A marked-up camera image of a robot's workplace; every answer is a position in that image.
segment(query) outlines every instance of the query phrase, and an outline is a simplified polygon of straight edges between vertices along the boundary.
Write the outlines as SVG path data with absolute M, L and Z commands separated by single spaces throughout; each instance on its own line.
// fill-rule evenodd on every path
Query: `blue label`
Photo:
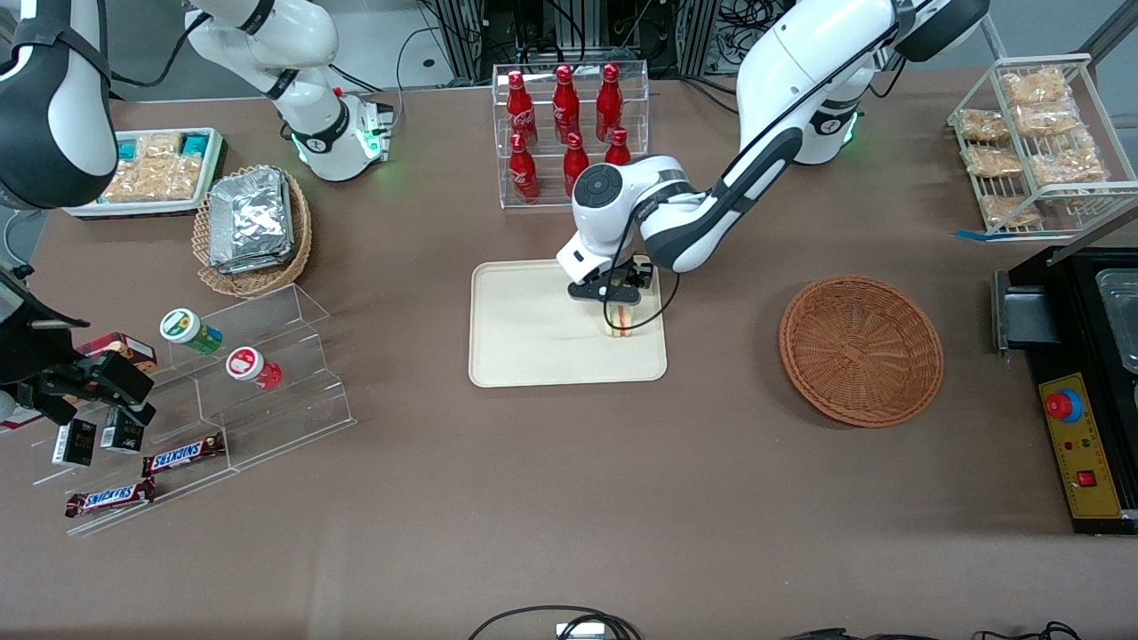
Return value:
M 150 462 L 150 470 L 156 471 L 163 467 L 173 467 L 174 465 L 189 461 L 187 458 L 192 458 L 201 452 L 201 443 L 195 442 L 193 444 L 187 444 L 185 446 L 180 446 L 173 451 L 167 451 L 165 453 L 159 453 L 155 456 L 154 461 Z
M 129 484 L 119 489 L 112 489 L 110 491 L 100 491 L 99 493 L 88 495 L 86 500 L 83 501 L 83 508 L 93 509 L 96 507 L 106 507 L 107 504 L 126 500 L 131 495 L 134 495 L 133 484 Z

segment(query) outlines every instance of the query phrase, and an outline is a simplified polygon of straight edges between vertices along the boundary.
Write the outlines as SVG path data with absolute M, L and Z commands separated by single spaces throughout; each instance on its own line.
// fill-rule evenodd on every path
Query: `small black box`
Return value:
M 56 437 L 56 452 L 51 463 L 61 467 L 90 467 L 91 454 L 94 453 L 94 432 L 97 427 L 83 420 L 72 420 L 59 427 Z
M 119 453 L 138 453 L 142 449 L 142 427 L 137 425 L 118 407 L 107 413 L 107 426 L 102 427 L 102 449 Z

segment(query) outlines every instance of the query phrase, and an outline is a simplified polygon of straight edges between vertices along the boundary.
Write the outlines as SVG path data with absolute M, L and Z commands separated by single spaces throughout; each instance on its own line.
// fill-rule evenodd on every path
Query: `yellow control panel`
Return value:
M 1098 426 L 1087 400 L 1082 374 L 1039 385 L 1059 475 L 1074 518 L 1111 519 L 1122 515 L 1114 478 L 1103 454 Z

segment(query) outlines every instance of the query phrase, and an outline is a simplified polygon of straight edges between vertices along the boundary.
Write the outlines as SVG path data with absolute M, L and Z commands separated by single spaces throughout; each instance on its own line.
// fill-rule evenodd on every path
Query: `aluminum foil package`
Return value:
M 274 166 L 231 175 L 209 189 L 209 265 L 232 274 L 292 259 L 288 180 Z

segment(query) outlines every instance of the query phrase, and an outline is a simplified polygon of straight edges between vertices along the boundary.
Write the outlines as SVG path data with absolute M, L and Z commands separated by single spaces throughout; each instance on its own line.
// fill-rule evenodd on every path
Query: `bottle cap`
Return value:
M 183 344 L 193 339 L 201 330 L 201 319 L 189 309 L 175 309 L 167 313 L 158 325 L 162 337 L 174 344 Z
M 250 346 L 234 348 L 225 359 L 225 370 L 237 380 L 251 380 L 264 368 L 265 356 Z

